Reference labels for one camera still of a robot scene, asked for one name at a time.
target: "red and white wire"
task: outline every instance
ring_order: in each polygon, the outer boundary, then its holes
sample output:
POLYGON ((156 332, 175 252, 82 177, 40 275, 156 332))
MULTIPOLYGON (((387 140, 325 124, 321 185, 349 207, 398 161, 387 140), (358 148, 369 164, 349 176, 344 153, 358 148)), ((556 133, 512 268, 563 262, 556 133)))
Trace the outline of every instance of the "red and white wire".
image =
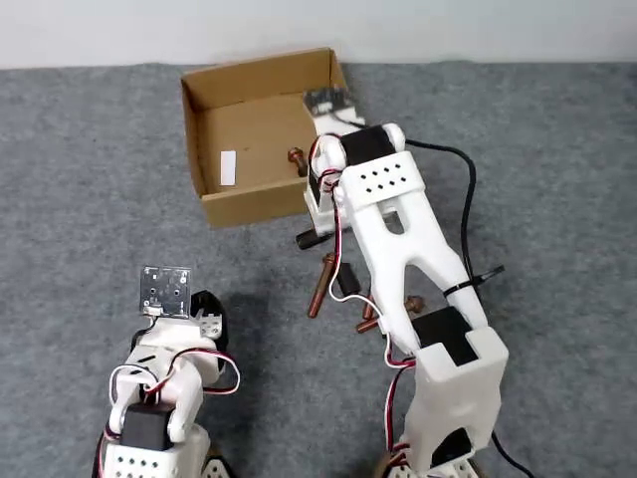
MULTIPOLYGON (((110 373, 110 378, 108 379, 108 399, 110 400, 111 405, 115 405, 115 402, 117 401, 117 389, 115 380, 117 379, 119 373, 127 368, 132 369, 133 371, 137 371, 138 373, 144 373, 150 376, 154 381, 153 386, 156 386, 159 383, 157 375, 155 375, 152 371, 144 366, 138 365, 136 363, 123 363, 121 365, 118 365, 112 370, 112 372, 110 373)), ((151 385, 145 383, 143 387, 145 390, 148 390, 151 385)))
POLYGON ((112 433, 107 431, 108 428, 106 426, 102 436, 100 437, 100 445, 98 447, 98 477, 103 478, 104 476, 104 454, 105 454, 105 443, 107 441, 116 441, 119 439, 119 435, 116 433, 112 433))
POLYGON ((235 383, 234 386, 227 387, 227 388, 213 388, 213 387, 204 386, 203 387, 204 393, 207 393, 210 395, 230 395, 239 389, 239 385, 241 384, 241 373, 239 372, 239 367, 237 366, 237 363, 234 361, 234 359, 230 355, 224 352, 219 352, 215 349, 194 347, 191 349, 185 349, 179 352, 178 354, 175 354, 175 356, 170 361, 170 366, 168 367, 168 374, 166 375, 166 377, 162 381, 160 381, 156 386, 147 390, 146 395, 152 395, 162 390, 175 373, 175 367, 174 367, 175 361, 179 359, 180 357, 185 356, 187 354, 207 354, 217 359, 221 359, 229 363, 237 375, 237 382, 235 383))
POLYGON ((335 237, 334 253, 336 255, 336 265, 334 267, 334 272, 331 276, 331 279, 329 280, 329 286, 327 287, 329 296, 335 301, 341 302, 341 303, 349 301, 351 299, 358 299, 359 301, 362 301, 365 304, 368 304, 369 307, 371 307, 374 310, 374 312, 378 315, 378 319, 380 320, 380 318, 382 317, 382 312, 380 312, 380 309, 378 309, 378 306, 376 306, 376 304, 374 304, 372 301, 367 299, 365 296, 361 296, 360 294, 351 294, 345 297, 338 297, 334 293, 334 290, 333 290, 334 282, 336 282, 336 277, 338 276, 338 271, 340 270, 340 263, 342 259, 342 226, 340 222, 340 214, 338 212, 338 205, 336 204, 336 201, 334 201, 333 204, 334 204, 334 233, 335 233, 334 234, 334 237, 335 237))
POLYGON ((413 368, 415 363, 405 365, 398 370, 387 389, 387 397, 385 398, 384 425, 385 425, 385 444, 388 451, 394 451, 394 425, 393 425, 393 404, 394 395, 396 393, 396 384, 400 375, 409 368, 413 368))

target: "copper bolt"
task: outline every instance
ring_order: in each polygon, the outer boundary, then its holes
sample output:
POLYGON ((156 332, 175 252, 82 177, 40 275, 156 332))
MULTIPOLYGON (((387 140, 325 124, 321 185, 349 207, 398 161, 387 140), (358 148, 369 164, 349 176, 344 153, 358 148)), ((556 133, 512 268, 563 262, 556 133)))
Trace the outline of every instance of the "copper bolt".
POLYGON ((366 319, 356 326, 356 331, 359 334, 364 334, 367 331, 372 330, 378 325, 378 319, 366 319))
POLYGON ((314 319, 319 314, 322 300, 325 298, 325 294, 327 293, 329 280, 331 279, 331 275, 334 272, 336 256, 333 252, 329 252, 325 254, 325 257, 322 258, 322 261, 322 272, 320 273, 320 277, 318 278, 317 287, 315 288, 315 293, 312 295, 310 308, 308 309, 308 317, 310 319, 314 319))
MULTIPOLYGON (((369 299, 371 302, 374 302, 374 298, 371 295, 371 287, 367 290, 367 299, 369 299)), ((364 321, 370 321, 373 318, 374 318, 373 308, 369 304, 365 303, 365 307, 363 307, 362 309, 362 319, 364 321)))
POLYGON ((407 296, 405 301, 405 309, 407 312, 420 314, 425 308, 425 300, 420 296, 407 296))
POLYGON ((306 177, 308 175, 308 164, 303 154, 303 150, 299 147, 293 147, 288 151, 288 161, 297 165, 297 174, 299 177, 306 177))
MULTIPOLYGON (((371 294, 367 295, 367 298, 369 300, 372 300, 371 294)), ((425 308, 425 300, 422 297, 407 296, 407 300, 405 301, 405 309, 407 310, 407 313, 413 312, 415 314, 419 314, 422 312, 424 308, 425 308)), ((359 334, 364 334, 365 332, 370 331, 371 329, 373 329, 374 327, 378 325, 378 318, 374 317, 373 309, 371 310, 372 310, 371 316, 365 315, 366 307, 365 307, 365 310, 363 310, 363 322, 361 322, 360 324, 356 326, 356 331, 359 334)))

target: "box flap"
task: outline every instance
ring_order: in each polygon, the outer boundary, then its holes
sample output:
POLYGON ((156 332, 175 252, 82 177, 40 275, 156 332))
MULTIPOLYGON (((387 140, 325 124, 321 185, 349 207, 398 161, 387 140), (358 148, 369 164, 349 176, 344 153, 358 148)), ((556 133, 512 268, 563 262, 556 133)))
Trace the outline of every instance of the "box flap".
POLYGON ((197 140, 197 118, 190 104, 190 98, 186 87, 181 88, 181 98, 183 101, 183 117, 186 127, 186 151, 188 153, 188 164, 190 166, 190 176, 195 192, 201 197, 206 193, 206 184, 203 178, 203 171, 199 163, 199 145, 197 140))
POLYGON ((304 178, 206 194, 201 198, 208 221, 217 227, 236 226, 306 212, 304 178))
POLYGON ((333 51, 329 48, 263 58, 188 73, 183 77, 196 111, 220 108, 272 95, 328 86, 333 51))

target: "cable tie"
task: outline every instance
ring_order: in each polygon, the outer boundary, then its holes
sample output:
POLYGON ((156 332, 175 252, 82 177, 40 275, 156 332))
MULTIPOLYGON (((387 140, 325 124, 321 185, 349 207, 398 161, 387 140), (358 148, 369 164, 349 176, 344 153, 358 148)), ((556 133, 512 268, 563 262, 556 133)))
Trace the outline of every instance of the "cable tie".
POLYGON ((456 284, 455 286, 450 287, 449 289, 444 291, 442 295, 444 297, 447 297, 453 294, 454 292, 458 292, 461 289, 464 289, 465 287, 480 286, 484 284, 485 282, 487 282, 489 279, 492 279, 493 277, 497 276, 501 272, 505 272, 505 266, 502 264, 498 267, 495 267, 491 271, 485 272, 484 274, 480 274, 479 276, 474 276, 472 279, 468 281, 461 282, 460 284, 456 284))

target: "black cable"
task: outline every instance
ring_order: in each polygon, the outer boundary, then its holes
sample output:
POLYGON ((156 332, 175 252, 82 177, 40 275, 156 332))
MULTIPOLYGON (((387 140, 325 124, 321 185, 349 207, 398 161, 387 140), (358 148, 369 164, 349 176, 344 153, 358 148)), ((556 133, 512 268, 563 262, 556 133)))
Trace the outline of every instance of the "black cable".
POLYGON ((527 475, 529 478, 535 478, 534 475, 531 473, 531 471, 528 468, 526 468, 525 466, 523 466, 520 463, 518 463, 516 460, 514 460, 511 457, 511 455, 509 455, 509 453, 507 453, 507 450, 505 450, 505 448, 502 446, 502 443, 500 443, 500 439, 498 438, 498 435, 496 435, 495 431, 491 433, 491 439, 493 440, 494 445, 496 445, 496 449, 498 450, 498 452, 502 455, 502 457, 505 460, 507 460, 509 462, 509 464, 511 466, 513 466, 514 468, 519 469, 525 475, 527 475))
POLYGON ((150 325, 148 327, 146 327, 145 329, 141 329, 141 330, 139 330, 139 331, 134 333, 134 335, 132 336, 132 339, 130 339, 130 351, 131 352, 137 346, 137 342, 139 342, 139 338, 141 336, 145 336, 150 331, 152 331, 152 328, 155 327, 155 324, 157 324, 157 319, 158 319, 158 317, 154 317, 152 319, 152 322, 150 323, 150 325))
POLYGON ((471 203, 474 200, 474 192, 476 190, 476 164, 469 157, 469 155, 462 149, 458 149, 453 146, 445 146, 443 144, 434 144, 431 142, 418 141, 416 139, 405 139, 405 144, 410 146, 422 147, 423 149, 433 149, 435 151, 451 152, 460 156, 465 161, 467 167, 469 167, 469 185, 467 186, 467 194, 465 195, 465 206, 462 210, 462 220, 460 221, 460 247, 462 249, 462 260, 467 269, 469 278, 474 278, 474 268, 471 264, 471 257, 469 255, 469 240, 467 239, 467 226, 469 224, 469 213, 471 212, 471 203))

